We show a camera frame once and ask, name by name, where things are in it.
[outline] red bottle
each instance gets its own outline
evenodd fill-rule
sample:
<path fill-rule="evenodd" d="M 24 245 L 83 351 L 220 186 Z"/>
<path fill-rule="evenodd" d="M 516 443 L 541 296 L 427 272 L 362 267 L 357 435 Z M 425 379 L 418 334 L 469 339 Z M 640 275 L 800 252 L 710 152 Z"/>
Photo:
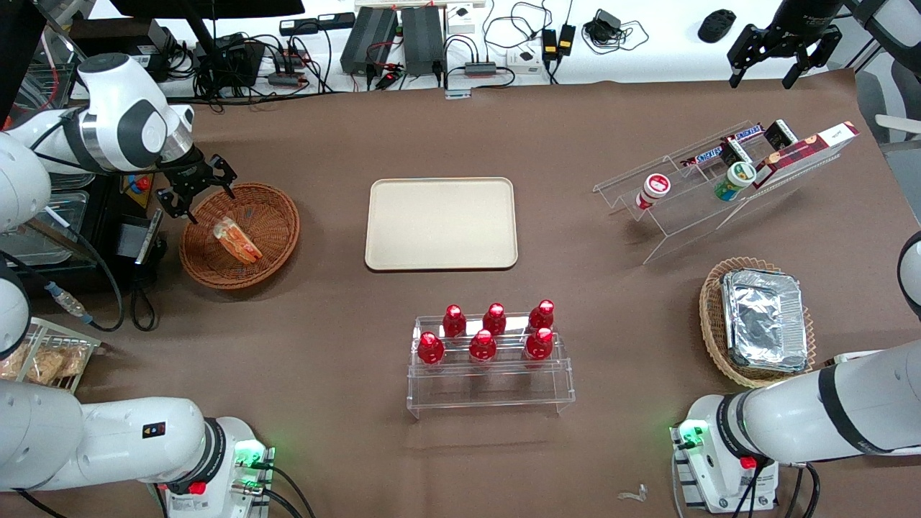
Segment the red bottle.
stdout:
<path fill-rule="evenodd" d="M 467 334 L 467 317 L 463 315 L 461 307 L 451 304 L 445 310 L 445 318 L 441 319 L 441 326 L 445 329 L 445 337 L 464 336 Z"/>
<path fill-rule="evenodd" d="M 419 348 L 415 353 L 424 363 L 434 365 L 445 357 L 445 344 L 435 334 L 425 331 L 419 337 Z"/>
<path fill-rule="evenodd" d="M 485 329 L 481 329 L 473 336 L 470 341 L 470 361 L 474 363 L 486 363 L 495 357 L 495 339 L 493 334 Z"/>
<path fill-rule="evenodd" d="M 498 302 L 490 304 L 489 311 L 483 315 L 483 329 L 489 331 L 493 336 L 506 332 L 506 309 L 502 307 L 502 304 Z"/>
<path fill-rule="evenodd" d="M 553 325 L 554 303 L 552 300 L 541 300 L 541 303 L 530 311 L 528 326 L 531 329 L 540 329 L 542 327 L 553 327 Z"/>
<path fill-rule="evenodd" d="M 528 336 L 524 344 L 524 359 L 548 359 L 554 352 L 554 332 L 542 327 Z"/>

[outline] acrylic shelf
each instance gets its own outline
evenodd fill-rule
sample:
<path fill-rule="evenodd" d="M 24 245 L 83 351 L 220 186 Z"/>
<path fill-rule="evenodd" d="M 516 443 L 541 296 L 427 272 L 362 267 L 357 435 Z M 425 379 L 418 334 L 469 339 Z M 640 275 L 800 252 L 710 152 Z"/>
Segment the acrylic shelf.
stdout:
<path fill-rule="evenodd" d="M 719 158 L 700 165 L 688 164 L 687 160 L 718 147 L 725 136 L 736 135 L 753 126 L 749 121 L 736 124 L 595 185 L 592 192 L 601 194 L 610 209 L 614 212 L 626 210 L 637 225 L 653 229 L 652 233 L 658 236 L 652 239 L 656 244 L 643 261 L 644 265 L 721 229 L 731 220 L 743 218 L 759 208 L 783 200 L 803 185 L 800 179 L 807 172 L 839 157 L 834 154 L 800 168 L 788 168 L 782 177 L 761 189 L 749 187 L 730 202 L 720 200 L 714 194 L 714 187 L 726 175 L 728 166 Z M 775 152 L 764 133 L 741 142 L 741 145 L 752 158 L 752 164 L 757 164 Z M 671 189 L 651 208 L 641 210 L 636 206 L 636 195 L 646 177 L 654 173 L 668 177 Z"/>
<path fill-rule="evenodd" d="M 497 352 L 486 364 L 470 363 L 468 346 L 483 328 L 479 318 L 469 317 L 465 336 L 446 338 L 442 316 L 415 319 L 410 346 L 406 408 L 419 418 L 432 408 L 476 406 L 554 405 L 556 412 L 576 401 L 573 373 L 563 338 L 554 326 L 554 350 L 548 359 L 522 359 L 527 339 L 527 313 L 507 313 L 506 332 L 495 337 Z M 416 356 L 419 337 L 430 331 L 445 344 L 445 356 L 427 365 Z"/>

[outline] woven basket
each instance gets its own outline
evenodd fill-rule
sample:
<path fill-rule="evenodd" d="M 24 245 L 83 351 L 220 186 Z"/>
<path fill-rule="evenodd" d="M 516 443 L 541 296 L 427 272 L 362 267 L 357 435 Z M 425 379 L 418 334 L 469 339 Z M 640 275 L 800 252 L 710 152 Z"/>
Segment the woven basket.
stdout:
<path fill-rule="evenodd" d="M 716 265 L 710 271 L 710 275 L 706 276 L 704 286 L 700 290 L 700 328 L 704 332 L 706 352 L 710 353 L 717 367 L 733 382 L 750 388 L 765 387 L 812 371 L 815 365 L 815 334 L 812 332 L 812 318 L 805 307 L 803 307 L 803 323 L 806 326 L 806 342 L 809 345 L 809 365 L 805 371 L 790 373 L 740 367 L 729 358 L 729 349 L 726 347 L 723 290 L 720 280 L 728 272 L 742 268 L 780 272 L 776 266 L 753 257 L 733 257 Z"/>
<path fill-rule="evenodd" d="M 235 185 L 233 194 L 234 199 L 223 191 L 205 198 L 193 212 L 198 224 L 182 231 L 182 267 L 209 288 L 247 288 L 264 281 L 291 256 L 300 235 L 297 207 L 287 194 L 264 183 Z M 250 236 L 262 259 L 244 265 L 224 249 L 213 233 L 224 216 Z"/>

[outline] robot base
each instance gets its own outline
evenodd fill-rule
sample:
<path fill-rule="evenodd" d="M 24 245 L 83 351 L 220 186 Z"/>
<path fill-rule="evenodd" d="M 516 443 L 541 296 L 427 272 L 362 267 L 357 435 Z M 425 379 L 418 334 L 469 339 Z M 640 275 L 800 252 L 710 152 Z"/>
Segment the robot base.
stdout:
<path fill-rule="evenodd" d="M 694 484 L 688 483 L 687 471 L 684 471 L 684 499 L 687 502 L 703 499 L 706 509 L 711 513 L 734 512 L 754 475 L 753 468 L 742 468 L 740 460 L 729 452 L 719 437 L 717 407 L 722 399 L 719 395 L 698 399 L 688 410 L 687 419 L 670 429 L 673 448 L 677 449 L 679 444 L 689 440 L 698 443 L 694 448 L 676 453 L 679 473 L 682 472 L 681 464 L 686 462 Z M 752 499 L 756 511 L 774 509 L 777 471 L 776 462 L 762 470 L 755 483 L 754 493 L 749 491 L 749 496 L 742 503 L 744 511 L 748 511 Z"/>
<path fill-rule="evenodd" d="M 256 440 L 249 425 L 237 418 L 218 418 L 227 436 L 224 459 L 201 495 L 176 495 L 166 491 L 170 518 L 247 518 L 253 509 L 252 495 L 231 490 L 234 482 L 261 482 L 262 471 L 240 466 L 243 461 L 270 460 L 265 445 Z"/>

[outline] brown paper tablecloth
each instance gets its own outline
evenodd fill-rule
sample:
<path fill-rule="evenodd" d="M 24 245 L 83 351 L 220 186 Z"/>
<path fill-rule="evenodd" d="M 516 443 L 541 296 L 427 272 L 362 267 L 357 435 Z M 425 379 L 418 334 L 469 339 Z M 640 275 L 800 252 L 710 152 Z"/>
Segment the brown paper tablecloth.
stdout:
<path fill-rule="evenodd" d="M 917 224 L 867 131 L 853 75 L 779 81 L 382 92 L 284 101 L 214 115 L 196 107 L 195 139 L 241 181 L 297 201 L 303 227 L 289 264 L 263 286 L 219 293 L 181 272 L 173 246 L 153 296 L 158 330 L 126 328 L 94 359 L 84 402 L 189 397 L 206 415 L 243 418 L 278 447 L 320 518 L 641 517 L 674 515 L 667 427 L 705 394 L 741 390 L 706 355 L 697 295 L 735 255 L 796 276 L 820 360 L 921 336 L 895 276 Z M 780 206 L 641 266 L 652 244 L 611 215 L 595 183 L 721 128 L 784 118 L 800 136 L 852 121 L 863 134 Z M 373 273 L 363 262 L 368 189 L 380 178 L 508 177 L 519 261 L 501 272 Z M 573 359 L 577 401 L 460 410 L 415 422 L 405 408 L 413 318 L 541 298 Z M 111 295 L 86 299 L 105 305 Z M 67 319 L 56 315 L 59 322 Z M 819 466 L 816 516 L 915 516 L 918 461 Z M 786 508 L 794 472 L 782 470 Z M 649 487 L 648 500 L 617 493 Z M 289 498 L 294 493 L 279 483 Z M 799 516 L 809 497 L 804 482 Z M 134 482 L 40 493 L 76 517 L 158 516 Z M 760 516 L 782 515 L 783 510 Z M 274 516 L 281 509 L 273 508 Z M 703 515 L 686 511 L 688 516 Z M 39 516 L 0 497 L 0 516 Z"/>

